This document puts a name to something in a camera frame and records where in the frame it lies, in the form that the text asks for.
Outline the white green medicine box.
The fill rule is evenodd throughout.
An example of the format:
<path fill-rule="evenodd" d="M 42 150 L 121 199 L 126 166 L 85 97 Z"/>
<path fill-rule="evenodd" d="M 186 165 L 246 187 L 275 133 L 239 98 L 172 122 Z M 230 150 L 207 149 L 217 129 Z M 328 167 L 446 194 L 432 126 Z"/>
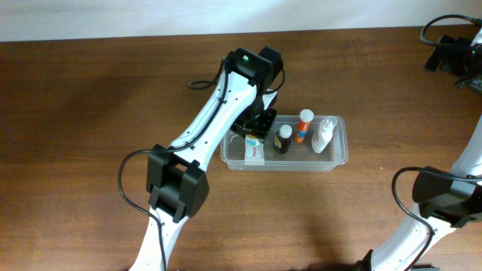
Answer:
<path fill-rule="evenodd" d="M 245 158 L 246 165 L 264 165 L 264 140 L 254 135 L 245 137 Z"/>

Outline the dark brown medicine bottle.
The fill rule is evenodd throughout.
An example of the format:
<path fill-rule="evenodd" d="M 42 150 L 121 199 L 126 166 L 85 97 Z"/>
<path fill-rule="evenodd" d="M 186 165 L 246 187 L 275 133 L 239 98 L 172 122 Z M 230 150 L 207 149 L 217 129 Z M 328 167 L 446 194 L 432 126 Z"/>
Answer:
<path fill-rule="evenodd" d="M 274 137 L 274 148 L 280 154 L 286 154 L 291 146 L 292 128 L 288 124 L 283 124 L 276 132 Z"/>

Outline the orange tablet tube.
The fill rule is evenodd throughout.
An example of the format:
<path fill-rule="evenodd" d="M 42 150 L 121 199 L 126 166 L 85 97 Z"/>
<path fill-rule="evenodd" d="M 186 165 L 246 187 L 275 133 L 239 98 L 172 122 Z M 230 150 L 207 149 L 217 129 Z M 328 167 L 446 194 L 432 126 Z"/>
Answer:
<path fill-rule="evenodd" d="M 294 140 L 296 142 L 303 142 L 307 136 L 307 131 L 310 128 L 310 124 L 314 118 L 314 113 L 310 109 L 303 109 L 299 113 L 299 121 L 297 125 L 296 133 L 294 134 Z"/>

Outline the white spray bottle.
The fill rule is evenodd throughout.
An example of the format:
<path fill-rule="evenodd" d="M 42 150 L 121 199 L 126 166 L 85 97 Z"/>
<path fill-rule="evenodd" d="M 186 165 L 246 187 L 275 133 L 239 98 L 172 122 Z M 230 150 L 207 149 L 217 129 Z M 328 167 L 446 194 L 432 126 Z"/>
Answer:
<path fill-rule="evenodd" d="M 315 153 L 320 154 L 327 147 L 333 137 L 337 123 L 335 116 L 328 116 L 320 122 L 312 137 L 312 148 Z"/>

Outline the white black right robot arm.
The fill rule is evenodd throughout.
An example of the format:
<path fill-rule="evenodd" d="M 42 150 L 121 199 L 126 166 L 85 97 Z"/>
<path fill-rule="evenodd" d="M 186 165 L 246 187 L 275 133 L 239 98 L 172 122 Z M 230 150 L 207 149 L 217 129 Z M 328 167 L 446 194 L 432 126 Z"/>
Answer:
<path fill-rule="evenodd" d="M 467 41 L 444 36 L 434 44 L 426 69 L 443 69 L 459 77 L 457 86 L 481 83 L 481 35 Z M 391 237 L 355 264 L 356 270 L 412 270 L 440 239 L 469 222 L 481 220 L 481 126 L 450 172 L 415 167 L 413 208 L 396 203 L 406 214 Z"/>

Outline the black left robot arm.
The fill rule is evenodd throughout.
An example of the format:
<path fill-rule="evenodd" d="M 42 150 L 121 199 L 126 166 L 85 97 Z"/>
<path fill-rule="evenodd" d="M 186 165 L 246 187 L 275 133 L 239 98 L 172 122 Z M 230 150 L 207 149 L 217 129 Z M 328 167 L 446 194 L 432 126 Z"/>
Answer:
<path fill-rule="evenodd" d="M 148 228 L 133 270 L 165 270 L 182 227 L 209 194 L 209 161 L 228 131 L 265 139 L 276 118 L 277 91 L 270 86 L 284 75 L 281 53 L 270 47 L 253 53 L 239 48 L 222 59 L 212 81 L 190 83 L 193 90 L 215 87 L 189 127 L 168 147 L 148 155 L 146 190 Z"/>

